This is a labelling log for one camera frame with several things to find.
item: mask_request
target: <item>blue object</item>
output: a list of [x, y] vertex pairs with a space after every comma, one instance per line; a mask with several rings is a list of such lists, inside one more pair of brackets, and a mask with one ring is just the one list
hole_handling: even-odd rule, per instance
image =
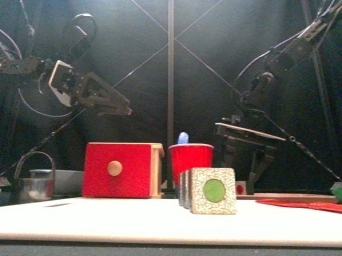
[[189, 143], [189, 134], [186, 132], [181, 132], [177, 144], [187, 144], [187, 143]]

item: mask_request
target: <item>wooden knob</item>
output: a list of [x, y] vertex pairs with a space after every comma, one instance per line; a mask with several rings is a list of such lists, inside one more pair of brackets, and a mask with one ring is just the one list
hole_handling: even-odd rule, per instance
[[119, 161], [111, 161], [107, 167], [111, 176], [118, 176], [123, 171], [123, 165]]

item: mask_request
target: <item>green circle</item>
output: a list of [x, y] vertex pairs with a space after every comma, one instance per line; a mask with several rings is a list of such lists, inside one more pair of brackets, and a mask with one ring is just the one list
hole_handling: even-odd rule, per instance
[[203, 186], [203, 194], [210, 202], [221, 202], [226, 196], [226, 187], [222, 181], [218, 179], [207, 180]]

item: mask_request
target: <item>black curtain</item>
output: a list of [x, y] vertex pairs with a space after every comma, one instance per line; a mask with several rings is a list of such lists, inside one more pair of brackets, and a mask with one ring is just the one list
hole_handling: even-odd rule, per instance
[[[98, 116], [93, 110], [71, 112], [44, 84], [2, 75], [2, 170], [44, 140], [40, 150], [54, 156], [58, 168], [80, 171], [86, 145], [91, 141], [158, 142], [167, 151], [169, 1], [27, 0], [24, 3], [28, 21], [36, 30], [34, 39], [28, 36], [19, 1], [2, 1], [0, 29], [18, 43], [23, 55], [32, 54], [43, 59], [56, 61], [66, 57], [68, 40], [72, 41], [74, 36], [63, 34], [68, 22], [82, 13], [94, 16], [98, 36], [93, 48], [71, 64], [79, 72], [94, 71], [115, 86], [130, 99], [134, 112], [131, 116]], [[321, 1], [310, 3], [314, 14]], [[304, 9], [298, 0], [175, 0], [174, 17], [174, 136], [185, 131], [191, 142], [215, 145], [215, 165], [219, 166], [222, 138], [215, 135], [214, 124], [223, 117], [242, 115], [231, 92], [251, 88], [264, 61], [251, 66], [237, 85], [234, 80], [257, 56], [306, 27]], [[80, 24], [90, 34], [93, 25], [87, 21]], [[340, 149], [341, 56], [338, 23], [322, 44], [321, 58]], [[309, 58], [274, 86], [268, 99], [268, 115], [342, 175], [337, 165], [341, 166], [341, 152], [332, 153], [321, 100]], [[284, 137], [269, 120], [254, 120], [243, 115], [242, 119], [247, 128]], [[234, 146], [237, 178], [245, 180], [256, 146], [245, 143]], [[167, 159], [163, 160], [165, 179], [166, 163]], [[43, 160], [30, 162], [27, 169], [46, 164]], [[333, 182], [333, 176], [288, 141], [277, 144], [274, 162], [257, 188], [268, 191], [328, 191]]]

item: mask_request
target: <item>speckled block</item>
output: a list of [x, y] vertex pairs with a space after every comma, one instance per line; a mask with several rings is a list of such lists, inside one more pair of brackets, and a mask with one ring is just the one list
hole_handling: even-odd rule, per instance
[[235, 214], [235, 173], [231, 168], [189, 171], [189, 206], [194, 214]]

